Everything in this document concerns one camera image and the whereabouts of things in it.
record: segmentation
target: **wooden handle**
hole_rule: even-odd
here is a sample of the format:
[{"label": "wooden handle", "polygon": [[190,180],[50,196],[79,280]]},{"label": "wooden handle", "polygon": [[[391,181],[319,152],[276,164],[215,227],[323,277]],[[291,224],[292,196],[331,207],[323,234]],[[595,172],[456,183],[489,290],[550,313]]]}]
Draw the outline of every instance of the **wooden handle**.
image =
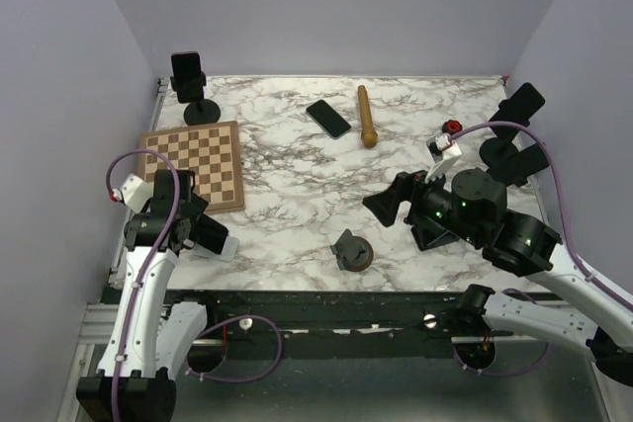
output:
[{"label": "wooden handle", "polygon": [[372,122],[372,112],[369,109],[369,98],[367,97],[365,86],[358,87],[358,106],[360,108],[360,123],[362,127],[360,139],[365,147],[372,148],[378,142],[378,134]]}]

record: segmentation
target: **wooden chessboard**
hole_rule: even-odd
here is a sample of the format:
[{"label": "wooden chessboard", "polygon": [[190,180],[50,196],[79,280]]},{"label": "wooden chessboard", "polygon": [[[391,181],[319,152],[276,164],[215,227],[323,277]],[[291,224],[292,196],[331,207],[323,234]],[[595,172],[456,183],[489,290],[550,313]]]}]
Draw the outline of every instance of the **wooden chessboard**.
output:
[{"label": "wooden chessboard", "polygon": [[[194,192],[209,202],[206,214],[244,209],[237,122],[144,133],[140,148],[166,155],[177,169],[193,170]],[[137,174],[148,183],[153,182],[156,170],[167,168],[153,155],[140,157]]]}]

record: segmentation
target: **smartphone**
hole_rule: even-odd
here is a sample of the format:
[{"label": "smartphone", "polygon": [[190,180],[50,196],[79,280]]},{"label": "smartphone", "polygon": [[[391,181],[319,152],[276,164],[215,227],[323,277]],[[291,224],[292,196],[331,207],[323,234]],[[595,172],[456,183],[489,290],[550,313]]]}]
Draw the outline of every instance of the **smartphone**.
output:
[{"label": "smartphone", "polygon": [[171,68],[174,71],[179,103],[195,103],[205,99],[200,54],[197,51],[173,53]]},{"label": "smartphone", "polygon": [[306,112],[332,138],[339,138],[352,128],[349,122],[323,99],[308,106]]}]

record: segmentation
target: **lavender wall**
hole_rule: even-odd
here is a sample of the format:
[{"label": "lavender wall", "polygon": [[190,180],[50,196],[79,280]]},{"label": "lavender wall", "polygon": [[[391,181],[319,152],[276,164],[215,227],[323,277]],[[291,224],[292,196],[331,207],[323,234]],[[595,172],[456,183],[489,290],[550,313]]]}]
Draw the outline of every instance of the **lavender wall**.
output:
[{"label": "lavender wall", "polygon": [[552,0],[117,0],[154,71],[506,74]]},{"label": "lavender wall", "polygon": [[50,421],[121,230],[106,167],[156,88],[114,0],[0,10],[0,420]]},{"label": "lavender wall", "polygon": [[[632,78],[633,0],[555,0],[511,77],[512,89],[531,81],[547,99],[532,128],[561,169],[580,252],[630,293]],[[560,228],[549,172],[539,183]],[[633,392],[620,389],[633,416]]]}]

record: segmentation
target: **white marble table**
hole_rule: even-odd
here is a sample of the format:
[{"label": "white marble table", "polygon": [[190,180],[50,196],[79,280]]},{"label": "white marble table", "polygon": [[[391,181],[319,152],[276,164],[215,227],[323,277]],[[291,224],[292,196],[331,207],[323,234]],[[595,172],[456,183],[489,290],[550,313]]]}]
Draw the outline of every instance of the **white marble table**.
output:
[{"label": "white marble table", "polygon": [[[378,145],[360,141],[356,89],[367,87]],[[205,97],[221,121],[239,122],[245,211],[214,216],[240,241],[233,262],[183,252],[170,289],[270,291],[462,291],[470,284],[537,290],[495,269],[466,243],[419,252],[403,223],[390,228],[361,205],[400,171],[428,168],[425,141],[449,118],[465,127],[489,118],[505,98],[500,78],[376,79],[346,77],[209,78]],[[333,140],[305,109],[326,99],[352,125]],[[157,129],[184,126],[184,105],[170,89]],[[460,140],[459,170],[482,166],[479,144],[490,132]],[[508,189],[508,206],[540,216],[533,190]],[[362,273],[341,272],[329,249],[349,228],[374,248]]]}]

